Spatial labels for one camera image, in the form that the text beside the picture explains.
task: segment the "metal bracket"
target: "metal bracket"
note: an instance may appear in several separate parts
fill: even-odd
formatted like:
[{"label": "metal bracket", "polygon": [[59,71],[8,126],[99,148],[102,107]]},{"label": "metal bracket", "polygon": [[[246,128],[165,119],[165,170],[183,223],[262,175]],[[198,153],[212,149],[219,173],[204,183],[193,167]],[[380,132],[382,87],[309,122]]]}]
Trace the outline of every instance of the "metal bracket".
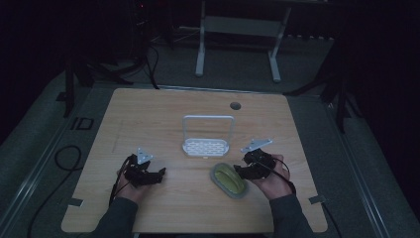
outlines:
[{"label": "metal bracket", "polygon": [[315,203],[324,203],[327,201],[327,198],[325,198],[324,195],[316,195],[316,196],[312,196],[309,197],[309,201],[311,202],[311,204],[315,204]]},{"label": "metal bracket", "polygon": [[72,198],[70,199],[70,201],[68,202],[68,205],[70,205],[70,206],[78,206],[78,207],[80,207],[80,206],[82,206],[82,205],[83,205],[83,200],[82,200],[82,199],[78,199],[78,198],[74,198],[74,197],[72,197]]},{"label": "metal bracket", "polygon": [[137,164],[141,165],[153,158],[153,155],[148,154],[142,148],[139,147],[139,149],[137,149]]},{"label": "metal bracket", "polygon": [[254,140],[252,139],[251,142],[246,146],[246,148],[241,149],[241,152],[251,152],[266,145],[272,143],[272,139],[265,139],[265,140]]}]

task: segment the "dark background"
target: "dark background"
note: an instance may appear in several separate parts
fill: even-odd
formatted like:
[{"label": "dark background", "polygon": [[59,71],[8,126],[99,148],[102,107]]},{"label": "dark background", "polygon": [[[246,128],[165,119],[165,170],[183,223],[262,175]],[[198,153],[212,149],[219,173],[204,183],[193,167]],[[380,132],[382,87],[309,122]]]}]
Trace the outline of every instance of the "dark background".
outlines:
[{"label": "dark background", "polygon": [[[197,27],[199,2],[154,3],[170,14],[174,27]],[[294,8],[286,34],[289,37],[300,35],[304,39],[309,36],[336,39],[333,48],[339,49],[339,53],[329,57],[342,58],[340,61],[351,72],[348,89],[358,100],[398,183],[419,217],[420,176],[416,167],[420,158],[419,4],[415,1],[359,1],[355,8],[342,5],[353,1],[330,3],[338,5],[292,2]],[[230,11],[238,9],[250,15],[269,15],[265,12],[269,12],[269,7],[262,13],[250,10],[245,3],[219,4],[222,4],[219,8]],[[0,143],[44,87],[64,70],[66,57],[75,49],[99,61],[129,57],[124,46],[130,41],[127,40],[131,37],[130,29],[121,28],[127,22],[124,14],[127,6],[130,6],[127,2],[110,0],[1,2]]]}]

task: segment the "sleeve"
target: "sleeve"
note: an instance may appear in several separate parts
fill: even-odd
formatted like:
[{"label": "sleeve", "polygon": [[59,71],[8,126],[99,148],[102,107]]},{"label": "sleeve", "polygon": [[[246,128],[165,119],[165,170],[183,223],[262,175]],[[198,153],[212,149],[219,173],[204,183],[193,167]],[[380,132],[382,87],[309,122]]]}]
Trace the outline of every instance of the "sleeve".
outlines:
[{"label": "sleeve", "polygon": [[132,200],[123,197],[115,198],[107,212],[102,216],[95,230],[88,237],[133,237],[133,225],[138,209],[139,207]]},{"label": "sleeve", "polygon": [[274,238],[315,237],[295,194],[269,201],[274,223]]}]

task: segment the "table leg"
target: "table leg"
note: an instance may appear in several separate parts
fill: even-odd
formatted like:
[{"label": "table leg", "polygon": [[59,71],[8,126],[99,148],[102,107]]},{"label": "table leg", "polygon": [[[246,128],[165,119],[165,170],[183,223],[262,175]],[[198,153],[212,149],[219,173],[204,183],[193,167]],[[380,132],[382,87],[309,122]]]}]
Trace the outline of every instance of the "table leg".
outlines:
[{"label": "table leg", "polygon": [[200,21],[200,47],[198,49],[197,66],[195,68],[195,75],[202,76],[204,71],[204,21],[205,21],[205,1],[201,2],[201,21]]},{"label": "table leg", "polygon": [[269,60],[269,65],[271,67],[272,80],[274,82],[281,81],[280,73],[278,71],[277,59],[275,57],[277,56],[278,48],[280,47],[281,39],[283,38],[283,35],[284,35],[284,30],[286,29],[287,20],[290,16],[290,11],[291,11],[291,8],[286,9],[284,13],[283,21],[281,22],[278,28],[278,35],[275,41],[275,46],[271,51],[268,51],[268,60]]}]

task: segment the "metal frame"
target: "metal frame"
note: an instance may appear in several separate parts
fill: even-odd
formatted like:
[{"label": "metal frame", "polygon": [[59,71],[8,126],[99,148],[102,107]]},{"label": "metal frame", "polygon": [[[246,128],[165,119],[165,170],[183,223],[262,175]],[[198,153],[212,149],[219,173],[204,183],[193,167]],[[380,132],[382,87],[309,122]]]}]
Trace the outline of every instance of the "metal frame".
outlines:
[{"label": "metal frame", "polygon": [[274,48],[268,51],[268,60],[271,67],[272,79],[280,82],[281,77],[277,65],[277,53],[283,38],[284,30],[290,16],[291,8],[287,7],[281,22],[264,21],[254,19],[226,18],[216,16],[206,16],[205,0],[201,2],[201,21],[200,21],[200,46],[198,49],[197,66],[195,75],[204,74],[205,58],[205,32],[230,33],[263,37],[276,37]]},{"label": "metal frame", "polygon": [[[324,109],[327,112],[327,117],[330,120],[331,125],[336,124],[334,120],[333,108],[334,106],[331,103],[324,105]],[[334,130],[334,132],[336,133],[337,140],[342,145],[341,151],[345,155],[345,159],[349,166],[350,173],[355,182],[355,187],[359,192],[359,196],[361,197],[362,203],[364,204],[365,211],[367,212],[367,216],[370,220],[371,227],[376,237],[388,238],[390,237],[388,228],[385,224],[385,221],[382,218],[382,215],[380,214],[380,210],[377,207],[376,201],[370,192],[364,175],[362,174],[361,169],[359,168],[359,165],[356,162],[356,156],[348,141],[348,138],[346,137],[346,135],[339,131],[338,127],[336,129],[337,130]]]}]

